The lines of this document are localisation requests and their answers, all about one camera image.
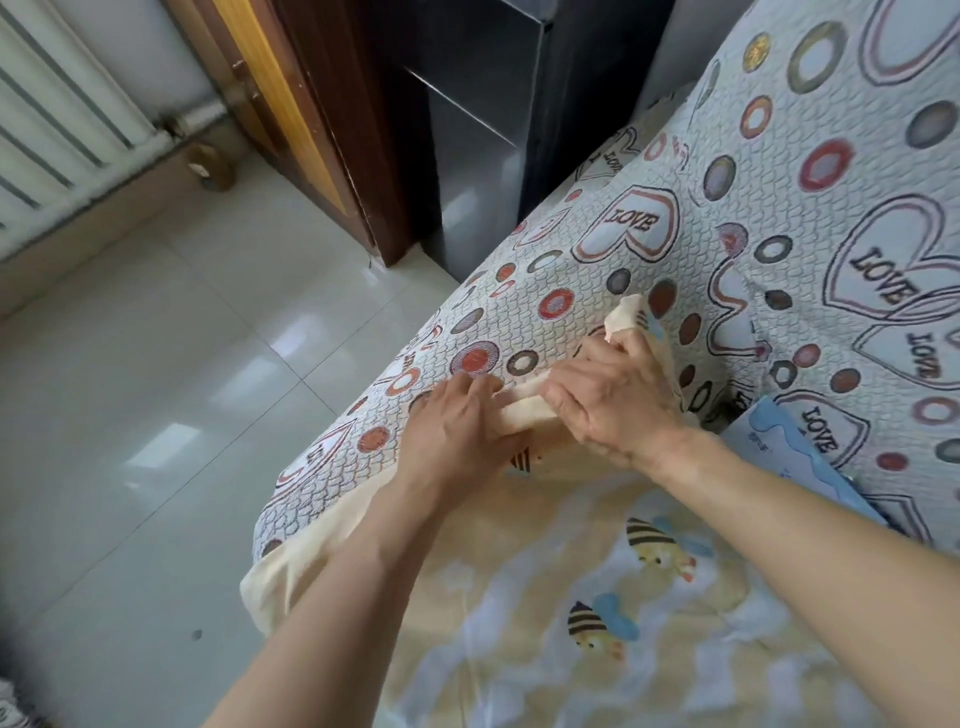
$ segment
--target bee print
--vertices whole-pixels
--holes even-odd
[[[578,601],[570,608],[566,629],[584,653],[606,654],[618,663],[625,660],[625,643],[639,639],[634,621],[620,614],[620,597],[615,594],[597,596],[592,607]]]
[[[681,579],[692,582],[697,570],[697,560],[688,552],[695,551],[701,556],[712,556],[712,549],[687,541],[681,546],[676,538],[667,535],[669,524],[664,519],[655,521],[660,528],[633,516],[627,519],[627,543],[634,550],[636,558],[644,564],[660,569],[673,569]]]

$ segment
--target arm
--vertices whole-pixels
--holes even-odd
[[[904,724],[960,709],[960,562],[749,465],[685,427],[636,331],[588,338],[541,391],[582,442],[657,481],[751,561],[874,702]]]
[[[444,517],[523,448],[493,439],[493,376],[421,400],[396,477],[267,641],[205,728],[369,726],[410,592]]]

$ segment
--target tiled floor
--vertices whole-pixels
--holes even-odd
[[[58,725],[198,725],[259,647],[276,473],[455,288],[374,263],[262,161],[0,323],[0,629]]]

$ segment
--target radiator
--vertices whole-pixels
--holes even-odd
[[[170,143],[47,0],[0,0],[0,260]]]

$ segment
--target cream blanket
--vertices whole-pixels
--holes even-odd
[[[605,324],[608,337],[641,327],[674,371],[645,297]],[[426,559],[386,710],[411,726],[878,721],[758,573],[642,476],[558,438],[536,386],[505,398],[497,427],[541,436],[449,517]],[[241,594],[261,631],[279,627],[393,472],[251,569]]]

